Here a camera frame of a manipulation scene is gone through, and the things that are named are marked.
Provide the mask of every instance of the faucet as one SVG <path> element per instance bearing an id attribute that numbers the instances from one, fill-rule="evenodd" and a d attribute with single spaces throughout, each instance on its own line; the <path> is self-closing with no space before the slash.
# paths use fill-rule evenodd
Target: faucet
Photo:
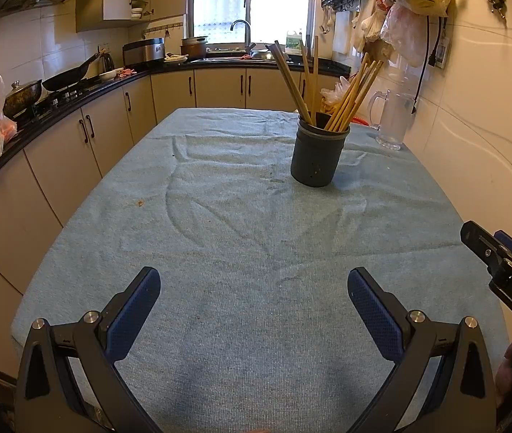
<path id="1" fill-rule="evenodd" d="M 252 51 L 252 49 L 254 47 L 256 47 L 256 44 L 251 44 L 252 29 L 250 27 L 250 23 L 243 19 L 237 19 L 232 23 L 232 26 L 230 26 L 230 30 L 233 31 L 234 26 L 236 26 L 236 24 L 238 24 L 239 22 L 243 22 L 244 25 L 246 26 L 247 33 L 246 33 L 246 37 L 244 38 L 244 48 L 246 49 L 247 53 L 250 53 Z"/>

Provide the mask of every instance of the blue gripper pad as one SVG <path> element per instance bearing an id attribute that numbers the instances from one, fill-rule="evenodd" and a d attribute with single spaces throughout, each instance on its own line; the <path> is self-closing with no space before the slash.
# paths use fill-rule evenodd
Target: blue gripper pad
<path id="1" fill-rule="evenodd" d="M 158 299 L 160 287 L 158 271 L 151 267 L 145 267 L 125 292 L 116 295 L 126 296 L 127 300 L 107 329 L 105 354 L 111 363 L 123 360 L 128 355 L 156 299 Z"/>
<path id="2" fill-rule="evenodd" d="M 348 294 L 382 356 L 398 363 L 404 354 L 402 331 L 357 269 L 348 274 Z"/>

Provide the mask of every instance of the metal screw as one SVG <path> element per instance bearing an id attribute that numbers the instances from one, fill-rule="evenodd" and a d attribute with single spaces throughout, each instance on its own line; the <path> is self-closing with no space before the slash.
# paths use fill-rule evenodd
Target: metal screw
<path id="1" fill-rule="evenodd" d="M 98 320 L 98 317 L 100 316 L 100 313 L 97 311 L 89 311 L 84 314 L 84 322 L 87 322 L 88 324 L 93 324 Z"/>
<path id="2" fill-rule="evenodd" d="M 477 325 L 478 325 L 478 322 L 476 321 L 475 318 L 473 318 L 472 316 L 467 316 L 464 318 L 464 323 L 470 327 L 471 329 L 474 329 Z"/>
<path id="3" fill-rule="evenodd" d="M 41 329 L 43 326 L 44 320 L 42 318 L 38 318 L 32 323 L 32 328 L 34 329 Z"/>
<path id="4" fill-rule="evenodd" d="M 413 320 L 413 322 L 424 322 L 426 316 L 422 311 L 411 311 L 410 318 Z"/>

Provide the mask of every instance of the black cup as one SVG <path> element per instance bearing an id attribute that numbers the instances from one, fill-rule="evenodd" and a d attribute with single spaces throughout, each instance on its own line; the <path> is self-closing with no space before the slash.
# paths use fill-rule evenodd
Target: black cup
<path id="1" fill-rule="evenodd" d="M 313 127 L 300 117 L 290 173 L 298 182 L 309 187 L 328 185 L 334 177 L 344 140 L 350 127 L 344 132 L 326 131 L 330 116 L 318 112 Z"/>

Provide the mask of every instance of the blue tablecloth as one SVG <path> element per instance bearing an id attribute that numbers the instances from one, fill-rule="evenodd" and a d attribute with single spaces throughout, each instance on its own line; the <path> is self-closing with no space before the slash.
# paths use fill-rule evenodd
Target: blue tablecloth
<path id="1" fill-rule="evenodd" d="M 162 293 L 116 365 L 166 433 L 344 432 L 392 367 L 347 294 L 349 270 L 365 266 L 408 309 L 455 323 L 474 315 L 495 367 L 507 344 L 499 302 L 424 167 L 354 125 L 332 184 L 308 188 L 290 176 L 296 123 L 236 109 L 166 118 L 59 235 L 14 339 L 23 345 L 37 317 L 101 310 L 152 266 Z"/>

